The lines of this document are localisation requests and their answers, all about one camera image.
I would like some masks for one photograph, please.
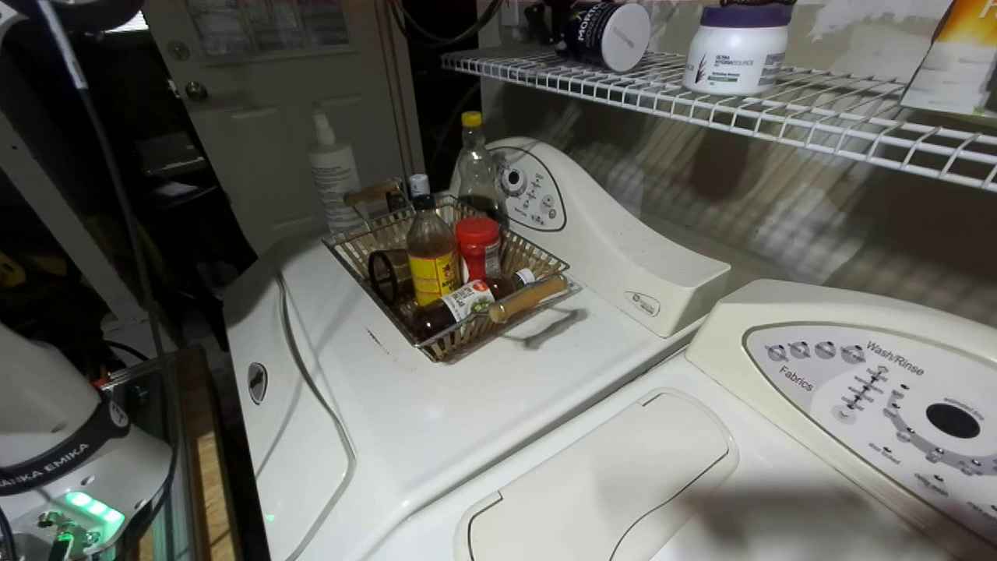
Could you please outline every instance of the wire basket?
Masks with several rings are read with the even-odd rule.
[[[358,232],[331,237],[328,245],[344,265],[344,272],[365,286],[365,293],[383,308],[383,314],[406,335],[406,341],[411,345],[417,345],[426,357],[432,357],[432,360],[460,357],[465,352],[475,348],[480,344],[492,341],[495,335],[508,330],[512,324],[517,324],[534,311],[534,308],[528,308],[528,311],[508,318],[505,324],[495,324],[495,320],[489,320],[489,308],[480,308],[470,318],[444,327],[443,335],[432,335],[428,341],[417,341],[409,330],[397,308],[383,301],[368,282],[370,252],[406,250],[406,234],[409,234],[411,219],[415,219],[415,213],[379,216],[379,219],[365,222],[365,229],[358,229]],[[521,272],[521,268],[533,268],[534,282],[545,282],[552,273],[562,276],[566,262],[552,255],[547,250],[534,245],[533,240],[501,229],[501,272]]]

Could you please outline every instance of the wire rack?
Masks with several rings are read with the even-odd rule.
[[[628,75],[547,52],[454,52],[443,66],[997,193],[997,137],[906,117],[901,81],[779,69],[762,97],[710,97],[683,87],[680,59],[643,62],[643,71]]]

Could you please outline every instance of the dryer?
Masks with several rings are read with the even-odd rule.
[[[375,561],[997,557],[997,330],[756,282]]]
[[[270,252],[231,289],[270,557],[368,557],[417,510],[648,370],[732,289],[732,265],[654,234],[562,154],[540,139],[495,149],[514,232],[558,252],[580,293],[460,360],[421,356],[321,240]]]

